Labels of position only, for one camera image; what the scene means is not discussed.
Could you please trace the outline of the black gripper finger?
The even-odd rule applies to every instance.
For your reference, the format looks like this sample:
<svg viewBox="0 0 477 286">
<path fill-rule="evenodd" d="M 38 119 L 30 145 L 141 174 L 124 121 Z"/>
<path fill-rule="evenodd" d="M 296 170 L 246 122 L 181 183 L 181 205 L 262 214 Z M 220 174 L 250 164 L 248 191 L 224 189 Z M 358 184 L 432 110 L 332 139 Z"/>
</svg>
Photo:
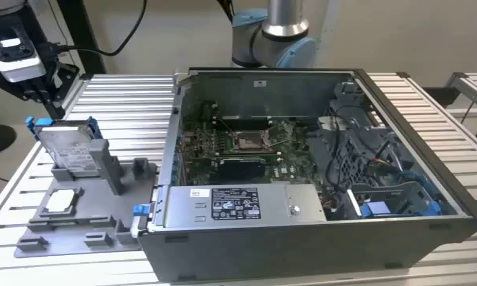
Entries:
<svg viewBox="0 0 477 286">
<path fill-rule="evenodd" d="M 22 101 L 32 100 L 37 103 L 44 103 L 44 87 L 38 85 L 36 79 L 26 79 L 12 83 L 0 74 L 0 89 Z"/>
<path fill-rule="evenodd" d="M 70 91 L 72 84 L 80 73 L 80 68 L 73 64 L 56 63 L 46 74 L 44 87 L 44 107 L 52 119 L 61 119 L 65 115 L 62 102 Z"/>
</svg>

